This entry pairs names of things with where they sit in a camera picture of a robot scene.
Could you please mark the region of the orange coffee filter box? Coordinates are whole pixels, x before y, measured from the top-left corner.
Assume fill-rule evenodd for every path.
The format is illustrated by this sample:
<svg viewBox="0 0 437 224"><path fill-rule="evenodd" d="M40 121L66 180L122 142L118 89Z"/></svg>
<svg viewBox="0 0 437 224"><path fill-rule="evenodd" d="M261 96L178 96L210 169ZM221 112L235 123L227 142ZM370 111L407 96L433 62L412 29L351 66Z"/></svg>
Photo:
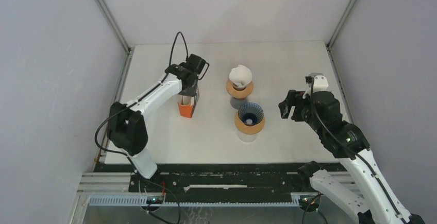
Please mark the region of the orange coffee filter box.
<svg viewBox="0 0 437 224"><path fill-rule="evenodd" d="M178 95L178 110L179 114L182 117L192 118L197 102L198 96L186 96L186 95Z"/></svg>

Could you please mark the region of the blue ribbed dripper cone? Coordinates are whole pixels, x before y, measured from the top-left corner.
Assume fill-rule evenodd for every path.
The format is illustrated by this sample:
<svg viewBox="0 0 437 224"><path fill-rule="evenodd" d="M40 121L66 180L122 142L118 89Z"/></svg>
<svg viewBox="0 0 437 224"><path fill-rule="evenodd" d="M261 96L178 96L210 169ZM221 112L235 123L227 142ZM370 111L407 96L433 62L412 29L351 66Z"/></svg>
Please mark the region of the blue ribbed dripper cone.
<svg viewBox="0 0 437 224"><path fill-rule="evenodd" d="M254 126L264 119L264 112L258 104L248 102L239 107L237 117L244 125Z"/></svg>

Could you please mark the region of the white paper coffee filter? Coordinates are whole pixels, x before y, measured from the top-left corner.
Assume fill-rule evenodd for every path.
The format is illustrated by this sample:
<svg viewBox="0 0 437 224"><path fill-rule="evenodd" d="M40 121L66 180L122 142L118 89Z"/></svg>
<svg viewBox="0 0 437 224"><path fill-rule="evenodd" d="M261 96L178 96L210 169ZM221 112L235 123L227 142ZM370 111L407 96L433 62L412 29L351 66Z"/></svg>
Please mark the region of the white paper coffee filter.
<svg viewBox="0 0 437 224"><path fill-rule="evenodd" d="M228 79L231 81L232 86L235 89L242 90L252 82L253 74L248 67L238 65L231 70Z"/></svg>

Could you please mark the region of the wooden dripper ring holder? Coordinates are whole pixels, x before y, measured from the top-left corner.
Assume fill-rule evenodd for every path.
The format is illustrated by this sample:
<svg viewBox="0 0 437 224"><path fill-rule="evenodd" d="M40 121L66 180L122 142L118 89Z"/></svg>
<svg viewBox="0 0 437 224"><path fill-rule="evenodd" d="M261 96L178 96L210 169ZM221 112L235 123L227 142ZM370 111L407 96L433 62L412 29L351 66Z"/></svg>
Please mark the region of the wooden dripper ring holder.
<svg viewBox="0 0 437 224"><path fill-rule="evenodd" d="M251 81L244 89L238 90L236 89L231 80L227 80L226 82L226 91L227 93L236 100L246 99L254 89L254 83Z"/></svg>

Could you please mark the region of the grey glass carafe brown band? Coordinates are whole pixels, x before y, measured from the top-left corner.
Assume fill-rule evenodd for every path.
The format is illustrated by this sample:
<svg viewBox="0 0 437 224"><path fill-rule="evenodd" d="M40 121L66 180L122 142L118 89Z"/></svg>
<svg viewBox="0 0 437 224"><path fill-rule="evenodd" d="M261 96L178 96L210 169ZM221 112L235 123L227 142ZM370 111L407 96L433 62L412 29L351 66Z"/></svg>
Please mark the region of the grey glass carafe brown band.
<svg viewBox="0 0 437 224"><path fill-rule="evenodd" d="M248 103L248 99L247 99L247 98L237 99L237 98L233 98L233 97L231 97L229 102L230 102L230 105L231 105L234 109L238 110L238 109L240 108L240 106L242 106L242 105Z"/></svg>

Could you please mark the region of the clear glass carafe brown band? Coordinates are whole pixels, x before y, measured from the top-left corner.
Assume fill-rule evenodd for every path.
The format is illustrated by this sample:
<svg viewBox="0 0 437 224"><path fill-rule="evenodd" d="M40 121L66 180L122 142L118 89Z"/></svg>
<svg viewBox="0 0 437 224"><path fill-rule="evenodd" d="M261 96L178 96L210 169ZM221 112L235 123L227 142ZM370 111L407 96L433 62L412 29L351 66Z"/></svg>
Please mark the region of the clear glass carafe brown band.
<svg viewBox="0 0 437 224"><path fill-rule="evenodd" d="M252 143L257 138L257 134L245 134L242 132L238 132L238 137L241 141L245 143Z"/></svg>

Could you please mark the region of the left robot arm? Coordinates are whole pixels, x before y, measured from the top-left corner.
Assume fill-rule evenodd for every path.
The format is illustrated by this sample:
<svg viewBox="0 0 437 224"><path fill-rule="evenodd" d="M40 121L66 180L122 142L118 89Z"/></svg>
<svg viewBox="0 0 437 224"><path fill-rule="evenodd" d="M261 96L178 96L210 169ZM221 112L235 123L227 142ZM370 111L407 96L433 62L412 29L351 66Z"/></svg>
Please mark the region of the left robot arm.
<svg viewBox="0 0 437 224"><path fill-rule="evenodd" d="M127 103L115 102L110 107L107 138L118 148L142 176L141 185L156 191L161 185L157 164L146 148L146 122L167 100L175 95L195 97L198 82L203 79L210 64L202 57L190 54L184 62L168 66L154 86Z"/></svg>

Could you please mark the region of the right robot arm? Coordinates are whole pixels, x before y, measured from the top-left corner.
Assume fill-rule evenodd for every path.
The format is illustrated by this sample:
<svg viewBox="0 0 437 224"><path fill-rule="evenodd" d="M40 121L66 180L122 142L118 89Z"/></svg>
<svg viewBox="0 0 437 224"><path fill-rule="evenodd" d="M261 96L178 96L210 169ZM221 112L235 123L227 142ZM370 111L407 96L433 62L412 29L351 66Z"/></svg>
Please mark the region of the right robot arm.
<svg viewBox="0 0 437 224"><path fill-rule="evenodd" d="M290 90L278 105L283 119L305 122L338 159L360 190L353 193L311 161L298 169L298 186L328 197L356 223L424 223L399 201L378 168L369 142L354 124L343 120L340 102L328 91Z"/></svg>

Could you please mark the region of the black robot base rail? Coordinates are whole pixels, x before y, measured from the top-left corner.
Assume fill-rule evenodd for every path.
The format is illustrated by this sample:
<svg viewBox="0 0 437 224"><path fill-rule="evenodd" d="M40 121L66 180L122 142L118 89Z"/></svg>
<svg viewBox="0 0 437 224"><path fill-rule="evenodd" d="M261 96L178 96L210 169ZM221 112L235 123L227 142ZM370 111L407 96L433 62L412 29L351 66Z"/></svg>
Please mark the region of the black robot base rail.
<svg viewBox="0 0 437 224"><path fill-rule="evenodd" d="M131 193L165 194L180 203L291 203L292 195L317 192L298 174L303 163L159 164L141 182L127 164L95 166L96 173L128 173Z"/></svg>

